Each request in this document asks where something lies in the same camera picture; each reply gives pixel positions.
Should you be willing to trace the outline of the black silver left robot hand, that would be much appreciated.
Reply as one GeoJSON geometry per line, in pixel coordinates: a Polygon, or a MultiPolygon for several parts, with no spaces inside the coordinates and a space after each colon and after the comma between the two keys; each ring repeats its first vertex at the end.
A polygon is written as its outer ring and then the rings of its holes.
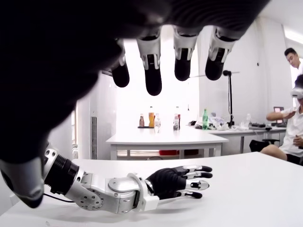
{"type": "Polygon", "coordinates": [[[149,194],[160,200],[178,197],[201,199],[200,191],[209,188],[204,179],[213,177],[212,168],[199,165],[185,165],[163,168],[145,179],[149,194]]]}

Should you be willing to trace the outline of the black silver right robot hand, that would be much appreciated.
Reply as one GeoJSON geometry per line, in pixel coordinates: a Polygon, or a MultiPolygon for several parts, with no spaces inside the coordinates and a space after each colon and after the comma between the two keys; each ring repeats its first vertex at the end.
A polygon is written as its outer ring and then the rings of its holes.
{"type": "Polygon", "coordinates": [[[206,62],[217,80],[233,44],[267,5],[266,0],[3,0],[0,3],[0,172],[22,202],[36,208],[44,185],[66,194],[76,168],[60,157],[44,177],[48,135],[111,69],[118,85],[128,73],[118,68],[121,41],[137,39],[146,88],[161,91],[160,29],[176,31],[178,79],[185,45],[203,27],[214,26],[206,62]]]}

